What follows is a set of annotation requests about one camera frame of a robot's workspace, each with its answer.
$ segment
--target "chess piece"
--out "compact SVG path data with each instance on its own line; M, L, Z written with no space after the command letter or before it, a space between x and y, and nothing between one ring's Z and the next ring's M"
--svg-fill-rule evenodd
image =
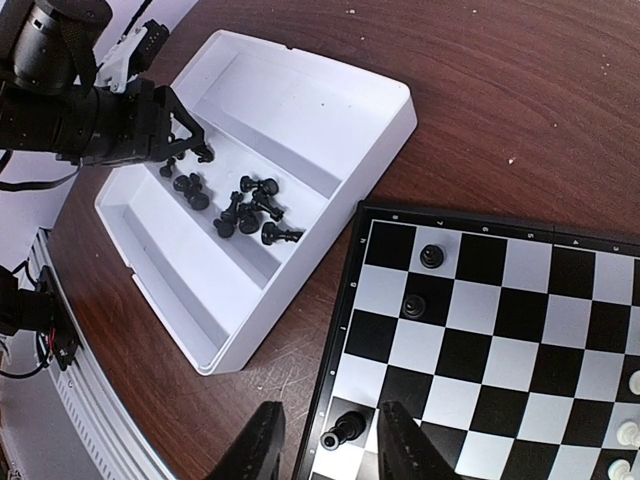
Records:
M209 196L202 192L202 183L200 182L200 175L192 173L189 175L190 185L184 192L184 196L187 198L189 205L194 210L205 210L209 207Z
M235 224L223 222L219 218L213 221L213 226L216 227L220 238L231 238L236 231Z
M618 427L616 438L618 442L620 442L620 445L640 447L640 429L638 429L638 424L632 421L624 422Z
M273 245L278 240L298 243L300 237L302 237L302 232L281 230L273 222L267 222L262 227L262 243L267 246Z
M427 245L420 252L420 263L425 268L438 268L444 262L444 251L437 245Z
M340 445L355 440L364 433L367 421L359 412L347 412L342 415L336 424L320 437L322 446L330 451L336 450Z
M238 230L245 235L253 235L260 230L260 221L253 212L251 205L242 203L238 206Z
M424 315L427 302L420 295L407 295L402 303L402 316L409 320L417 320Z
M273 178L253 180L250 176L245 175L240 179L240 190L244 193L249 193L251 190L261 190L265 195L273 197L278 194L280 187Z
M191 181L186 175L180 175L173 181L173 189L176 192L184 193L191 186Z
M251 206L256 211L268 213L274 222L279 222L284 216L284 211L273 206L269 201L269 197L262 190L256 190L253 192Z
M633 372L629 378L629 390L634 395L640 395L640 370Z
M173 166L176 164L176 159L174 157L169 158L167 160L167 164L163 167L160 167L160 176L164 178L173 177Z
M635 480L631 473L631 465L626 460L616 460L607 470L609 480Z
M238 206L244 200L244 195L240 192L231 193L231 205L220 214L220 220L235 225L238 223Z

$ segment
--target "white square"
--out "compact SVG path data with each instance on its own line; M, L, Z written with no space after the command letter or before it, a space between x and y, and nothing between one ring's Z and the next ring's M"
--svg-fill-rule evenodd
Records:
M618 442L617 433L618 428L624 422L632 420L638 421L638 405L635 403L616 403L613 406L611 412L611 419L609 420L609 428L607 428L607 434L604 437L602 443L603 448L615 448L624 450L637 450L638 447L633 445L624 446Z
M363 265L354 308L389 317L399 317L407 272Z
M499 303L500 287L456 280L447 327L492 335Z
M552 248L548 243L509 239L502 285L547 293Z
M591 478L600 449L561 445L548 480Z
M537 354L537 343L493 337L482 383L528 392Z
M389 364L433 374L443 337L444 327L400 319L393 337Z
M461 232L443 228L418 227L409 270L434 277L455 278L461 239ZM438 245L444 251L444 262L438 268L427 268L420 262L420 252L427 245Z
M347 353L340 358L332 395L376 408L387 365Z
M479 383L434 377L422 420L468 430L480 395L480 387Z
M333 451L318 444L312 471L332 480L356 480L363 456L363 448L348 442Z
M378 453L378 417L380 416L380 410L376 410L373 414L373 420L369 427L369 436L367 437L367 443L364 449L367 452Z
M576 390L576 398L615 401L624 355L586 350Z
M567 428L573 399L532 393L518 432L519 440L560 445Z
M584 348L587 344L590 318L590 300L549 295L542 343Z
M456 473L500 480L512 445L513 438L469 432L460 452Z
M640 307L631 307L626 354L640 355Z
M634 258L616 253L596 252L593 299L631 305Z

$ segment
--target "chessboard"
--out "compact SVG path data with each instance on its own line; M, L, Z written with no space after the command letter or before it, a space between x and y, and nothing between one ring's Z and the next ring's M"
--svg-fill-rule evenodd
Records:
M294 478L376 480L378 410L398 400L464 479L605 480L618 459L640 479L616 436L640 421L638 258L621 237L361 204ZM348 411L364 434L320 446Z

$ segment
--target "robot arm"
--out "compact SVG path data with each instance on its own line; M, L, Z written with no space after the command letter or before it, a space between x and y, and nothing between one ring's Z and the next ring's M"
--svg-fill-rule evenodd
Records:
M212 161L204 130L173 90L135 78L168 38L166 27L147 22L96 67L92 48L111 17L105 0L8 0L0 13L0 149L53 152L73 165L160 162L186 150ZM172 121L191 136L173 140Z

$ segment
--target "black chess piece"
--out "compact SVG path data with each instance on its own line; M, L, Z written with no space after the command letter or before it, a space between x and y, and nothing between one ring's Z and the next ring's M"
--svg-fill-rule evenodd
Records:
M427 302L420 295L407 295L402 302L402 316L409 320L417 320L427 310Z
M189 175L189 186L185 190L184 196L189 202L189 205L191 205L191 208L197 211L205 210L211 203L209 196L202 192L200 175L196 173Z
M278 240L298 243L300 237L302 237L302 232L280 230L273 222L267 222L262 227L262 243L265 245L273 245Z
M267 195L261 190L256 190L255 192L253 192L251 206L256 211L268 213L274 222L279 222L284 216L284 210L272 205L269 201L269 197L267 197Z
M167 160L167 164L163 167L160 167L160 176L164 178L173 177L173 166L176 164L176 159L174 157L170 157Z
M337 448L351 442L362 435L367 428L367 421L364 416L356 411L347 412L342 415L336 424L320 437L320 443L327 450L337 450Z
M260 221L251 205L241 203L238 207L238 230L245 235L253 235L260 230Z
M213 226L216 227L220 238L231 238L236 231L236 226L233 223L223 222L219 218L213 221Z
M240 190L244 193L249 193L251 190L261 190L265 195L273 197L278 194L280 187L273 178L253 180L250 176L245 175L240 179Z
M438 268L444 262L444 251L438 245L427 245L420 252L420 262L425 268Z
M244 195L240 192L231 193L231 205L220 214L220 220L235 225L238 223L238 206L244 200Z
M173 181L173 189L176 192L184 193L191 186L191 180L186 175L180 175Z

